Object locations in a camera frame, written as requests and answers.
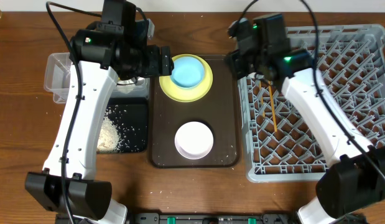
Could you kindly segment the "yellow plate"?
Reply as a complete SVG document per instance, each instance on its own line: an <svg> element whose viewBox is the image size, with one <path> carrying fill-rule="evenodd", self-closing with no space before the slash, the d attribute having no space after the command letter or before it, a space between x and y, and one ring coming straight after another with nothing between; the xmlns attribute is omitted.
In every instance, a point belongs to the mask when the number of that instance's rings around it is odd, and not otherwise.
<svg viewBox="0 0 385 224"><path fill-rule="evenodd" d="M193 88L180 88L172 82L170 76L161 76L159 78L159 85L162 91L171 99L182 102L189 103L197 101L203 98L209 91L213 84L213 72L209 64L197 55L192 54L181 54L172 57L172 60L178 59L180 57L195 57L201 61L205 69L205 76L203 81Z"/></svg>

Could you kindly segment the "white pink bowl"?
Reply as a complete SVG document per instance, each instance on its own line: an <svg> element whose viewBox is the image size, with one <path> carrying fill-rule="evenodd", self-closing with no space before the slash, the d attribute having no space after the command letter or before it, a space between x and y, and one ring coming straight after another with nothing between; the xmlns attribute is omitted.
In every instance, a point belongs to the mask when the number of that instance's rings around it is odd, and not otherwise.
<svg viewBox="0 0 385 224"><path fill-rule="evenodd" d="M214 145L214 135L204 123L191 121L178 128L174 144L181 156L190 160L198 160L210 153Z"/></svg>

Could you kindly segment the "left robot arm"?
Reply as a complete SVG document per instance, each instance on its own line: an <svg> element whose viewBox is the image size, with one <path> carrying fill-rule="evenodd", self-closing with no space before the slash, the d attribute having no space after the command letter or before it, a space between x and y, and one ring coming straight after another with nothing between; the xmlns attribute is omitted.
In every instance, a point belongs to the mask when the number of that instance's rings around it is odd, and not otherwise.
<svg viewBox="0 0 385 224"><path fill-rule="evenodd" d="M25 188L46 210L92 223L125 223L128 210L112 198L110 182L96 180L96 149L110 96L119 80L168 76L168 47L148 45L153 28L81 29L68 40L70 86L58 134L40 172Z"/></svg>

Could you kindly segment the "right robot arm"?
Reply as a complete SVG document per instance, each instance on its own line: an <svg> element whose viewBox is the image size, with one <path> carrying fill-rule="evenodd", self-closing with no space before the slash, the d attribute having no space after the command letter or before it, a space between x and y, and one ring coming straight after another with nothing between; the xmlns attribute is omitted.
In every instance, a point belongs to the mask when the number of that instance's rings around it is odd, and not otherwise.
<svg viewBox="0 0 385 224"><path fill-rule="evenodd" d="M328 170L316 196L297 212L300 223L334 223L385 199L385 146L375 147L342 111L303 49L265 56L234 50L225 57L237 78L260 74L299 112L320 146Z"/></svg>

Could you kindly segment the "light blue bowl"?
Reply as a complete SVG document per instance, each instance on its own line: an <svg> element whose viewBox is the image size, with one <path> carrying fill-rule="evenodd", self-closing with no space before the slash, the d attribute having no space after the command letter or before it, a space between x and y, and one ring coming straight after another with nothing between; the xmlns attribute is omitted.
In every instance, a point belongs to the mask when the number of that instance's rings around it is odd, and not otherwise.
<svg viewBox="0 0 385 224"><path fill-rule="evenodd" d="M204 76L205 69L201 61L186 56L174 60L170 79L180 88L193 88L203 81Z"/></svg>

